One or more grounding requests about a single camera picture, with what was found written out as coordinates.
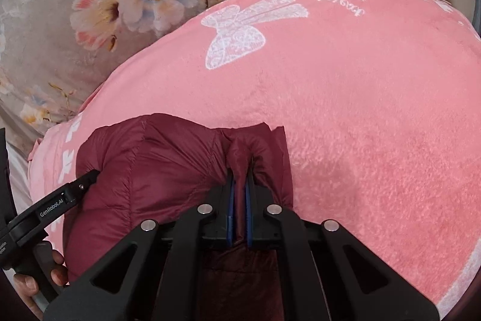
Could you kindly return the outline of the maroon quilted down jacket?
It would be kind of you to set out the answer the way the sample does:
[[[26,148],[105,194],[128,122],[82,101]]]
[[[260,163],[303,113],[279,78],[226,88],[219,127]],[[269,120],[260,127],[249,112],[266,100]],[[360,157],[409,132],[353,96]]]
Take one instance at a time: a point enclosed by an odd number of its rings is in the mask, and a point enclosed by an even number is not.
[[[197,294],[199,320],[283,319],[276,254],[245,243],[245,177],[268,188],[274,201],[293,205],[290,158],[282,128],[266,124],[209,129],[166,114],[106,126],[80,147],[77,175],[99,177],[83,202],[64,217],[64,258],[78,279],[143,220],[173,222],[205,201],[228,175],[236,180],[236,241],[210,250]]]

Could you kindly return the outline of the pink fleece blanket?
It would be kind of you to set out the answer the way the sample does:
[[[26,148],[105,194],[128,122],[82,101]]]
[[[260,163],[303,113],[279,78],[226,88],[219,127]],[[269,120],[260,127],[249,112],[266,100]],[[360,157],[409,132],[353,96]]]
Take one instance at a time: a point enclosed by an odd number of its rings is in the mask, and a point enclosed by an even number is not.
[[[440,0],[228,0],[133,55],[29,158],[41,199],[98,128],[166,113],[286,136],[304,219],[335,219],[447,315],[480,267],[480,38]]]

